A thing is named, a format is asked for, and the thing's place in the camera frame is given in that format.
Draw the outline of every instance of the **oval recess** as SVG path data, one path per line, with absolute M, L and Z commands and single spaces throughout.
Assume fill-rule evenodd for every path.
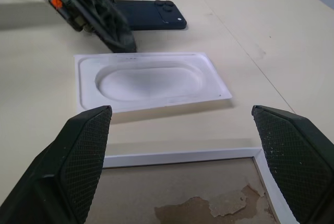
M 147 62 L 107 66 L 98 72 L 95 82 L 106 98 L 130 102 L 193 96 L 205 81 L 198 68 L 182 62 Z

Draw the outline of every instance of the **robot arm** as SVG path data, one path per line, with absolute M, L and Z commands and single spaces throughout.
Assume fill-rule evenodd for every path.
M 44 0 L 76 31 L 88 29 L 113 52 L 136 52 L 136 43 L 125 17 L 114 0 Z

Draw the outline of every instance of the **table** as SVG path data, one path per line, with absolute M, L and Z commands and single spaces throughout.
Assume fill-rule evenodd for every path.
M 172 1 L 187 30 L 135 32 L 139 51 L 205 52 L 233 99 L 116 114 L 107 155 L 260 146 L 255 104 L 308 116 L 334 139 L 330 8 L 318 0 Z M 0 6 L 2 202 L 76 114 L 73 55 L 110 51 L 41 0 L 0 0 Z

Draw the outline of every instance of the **white border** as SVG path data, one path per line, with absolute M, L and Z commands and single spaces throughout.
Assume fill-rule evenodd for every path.
M 274 211 L 281 224 L 298 223 L 287 202 L 273 179 L 266 161 L 264 151 L 256 148 L 234 148 L 193 152 L 173 152 L 160 154 L 116 155 L 104 158 L 103 168 L 137 167 L 147 165 L 173 164 L 194 161 L 224 160 L 237 158 L 254 158 L 258 172 L 261 174 Z

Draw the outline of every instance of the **peeling paper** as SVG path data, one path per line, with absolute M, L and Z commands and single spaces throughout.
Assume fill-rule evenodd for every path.
M 241 203 L 240 198 L 236 198 L 240 195 L 245 197 L 245 205 Z M 222 203 L 224 197 L 228 202 Z M 219 204 L 227 207 L 228 211 L 220 208 Z M 180 205 L 156 207 L 154 212 L 160 224 L 277 224 L 269 209 L 266 197 L 260 197 L 250 186 L 245 186 L 241 191 L 231 191 L 214 197 L 211 202 L 193 197 Z
M 256 193 L 258 193 L 258 195 L 260 197 L 263 197 L 265 195 L 265 190 L 262 186 L 261 183 L 258 183 L 258 181 L 256 180 L 249 180 L 248 178 L 245 178 L 245 181 L 247 183 L 247 185 Z
M 246 195 L 241 190 L 230 191 L 209 200 L 209 208 L 214 217 L 234 214 L 246 207 Z

